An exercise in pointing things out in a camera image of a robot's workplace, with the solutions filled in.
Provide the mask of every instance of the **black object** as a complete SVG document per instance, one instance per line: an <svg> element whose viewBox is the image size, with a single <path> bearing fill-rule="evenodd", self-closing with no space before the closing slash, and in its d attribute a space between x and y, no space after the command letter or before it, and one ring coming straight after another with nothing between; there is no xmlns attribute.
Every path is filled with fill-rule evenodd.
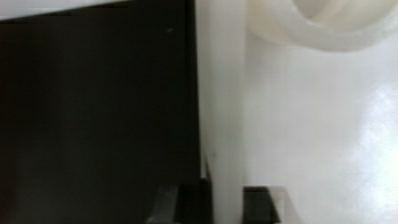
<svg viewBox="0 0 398 224"><path fill-rule="evenodd" d="M192 2L0 23L0 223L139 224L201 178Z"/></svg>
<svg viewBox="0 0 398 224"><path fill-rule="evenodd" d="M281 222L267 187L245 187L242 224ZM146 224L213 224L212 187L203 180L197 185L164 187L153 215Z"/></svg>
<svg viewBox="0 0 398 224"><path fill-rule="evenodd" d="M247 187L244 197L244 224L281 223L268 188Z"/></svg>

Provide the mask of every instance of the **white tube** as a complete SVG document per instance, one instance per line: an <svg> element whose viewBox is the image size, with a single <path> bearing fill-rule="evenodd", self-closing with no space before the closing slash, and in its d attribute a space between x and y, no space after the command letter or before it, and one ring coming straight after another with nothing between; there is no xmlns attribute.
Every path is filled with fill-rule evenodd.
<svg viewBox="0 0 398 224"><path fill-rule="evenodd" d="M201 146L213 181L215 223L244 213L245 0L197 0Z"/></svg>
<svg viewBox="0 0 398 224"><path fill-rule="evenodd" d="M366 48L398 29L398 1L316 2L311 7L311 0L249 0L251 30L288 45L329 51Z"/></svg>

